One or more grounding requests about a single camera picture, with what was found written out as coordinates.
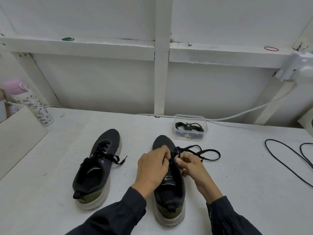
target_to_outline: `black sneaker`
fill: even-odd
[[[122,141],[116,129],[109,129],[97,139],[73,181],[73,198],[80,209],[92,210],[103,204],[109,193],[112,163],[122,165],[126,159],[119,163],[121,149]]]
[[[155,201],[153,203],[153,212],[156,220],[165,226],[176,226],[185,218],[185,183],[178,164],[174,158],[182,152],[189,152],[201,158],[201,161],[216,161],[221,157],[219,151],[214,149],[202,150],[199,145],[192,145],[186,148],[176,147],[175,144],[165,135],[157,137],[153,143],[152,150],[166,145],[171,152],[170,165],[162,183],[154,191]],[[199,147],[200,151],[195,153],[190,148]],[[201,154],[213,151],[218,154],[217,159],[207,159]]]

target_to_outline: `shoe sole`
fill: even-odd
[[[182,207],[182,212],[176,218],[173,218],[173,219],[164,218],[163,215],[161,214],[161,212],[159,211],[159,209],[157,208],[156,203],[157,202],[154,198],[154,200],[153,200],[153,213],[154,213],[154,217],[155,217],[156,221],[159,224],[167,226],[167,227],[173,227],[173,226],[180,224],[184,220],[185,213],[186,213],[185,202],[184,202],[183,207]]]
[[[115,153],[116,156],[120,155],[120,152],[122,150],[122,139],[119,136],[119,147]],[[106,184],[104,185],[104,189],[102,191],[102,193],[100,194],[100,196],[98,198],[96,198],[94,201],[88,203],[88,204],[82,204],[81,202],[79,202],[78,200],[75,200],[75,204],[78,208],[80,208],[81,210],[93,210],[96,209],[98,207],[100,207],[103,202],[106,200],[106,198],[108,197],[109,194],[109,190],[110,190],[110,175],[106,181]]]

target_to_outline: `white thermos bottle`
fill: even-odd
[[[28,85],[21,79],[14,79],[3,83],[4,89],[18,104],[26,105],[35,115],[42,126],[49,126],[54,122],[52,116],[44,108],[39,99],[29,89]]]

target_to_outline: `tabletop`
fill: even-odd
[[[208,122],[209,131],[202,142],[192,142],[175,138],[173,118],[59,108],[49,111],[55,122],[47,127],[48,134],[0,180],[1,234],[62,235],[92,215],[96,210],[81,211],[75,206],[72,182],[94,141],[110,128],[120,133],[120,158],[128,157],[122,166],[112,166],[109,195],[98,209],[123,197],[135,181],[138,159],[163,134],[181,148],[199,144],[221,153],[218,161],[203,162],[205,168],[235,211],[263,235],[312,234],[313,190],[264,147],[264,141],[272,138],[299,151],[301,143],[313,142],[304,129]],[[276,142],[268,146],[313,183],[312,170],[296,154]],[[310,147],[304,147],[304,154],[312,160]],[[203,156],[216,157],[213,152]],[[132,234],[212,234],[205,200],[191,178],[185,179],[185,185],[186,216],[181,224],[171,228],[159,225],[149,198],[147,213]]]

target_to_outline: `sleeve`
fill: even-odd
[[[226,196],[208,205],[213,235],[262,235],[247,219],[237,214]]]
[[[120,202],[104,207],[66,235],[128,235],[146,213],[146,201],[130,187]]]

